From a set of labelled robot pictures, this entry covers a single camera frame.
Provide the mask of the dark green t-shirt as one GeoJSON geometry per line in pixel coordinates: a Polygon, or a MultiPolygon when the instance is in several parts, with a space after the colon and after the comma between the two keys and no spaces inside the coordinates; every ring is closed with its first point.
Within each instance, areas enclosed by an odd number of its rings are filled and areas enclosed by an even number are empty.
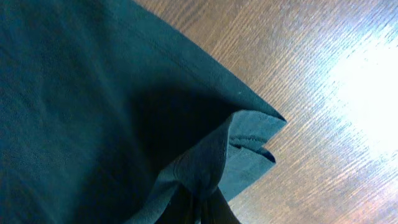
{"type": "Polygon", "coordinates": [[[132,1],[1,2],[1,222],[155,223],[229,202],[285,119],[132,1]]]}

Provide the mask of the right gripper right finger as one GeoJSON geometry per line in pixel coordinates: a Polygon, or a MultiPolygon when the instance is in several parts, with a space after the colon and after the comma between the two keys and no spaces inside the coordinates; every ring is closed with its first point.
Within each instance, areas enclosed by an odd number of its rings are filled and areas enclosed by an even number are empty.
{"type": "Polygon", "coordinates": [[[217,188],[201,205],[201,224],[241,224],[217,188]]]}

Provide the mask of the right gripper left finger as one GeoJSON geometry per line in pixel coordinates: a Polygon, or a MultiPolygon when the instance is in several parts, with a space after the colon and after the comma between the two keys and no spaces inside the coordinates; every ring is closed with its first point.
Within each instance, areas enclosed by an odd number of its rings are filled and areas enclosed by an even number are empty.
{"type": "Polygon", "coordinates": [[[197,208],[196,197],[187,188],[179,185],[155,224],[196,224],[197,208]]]}

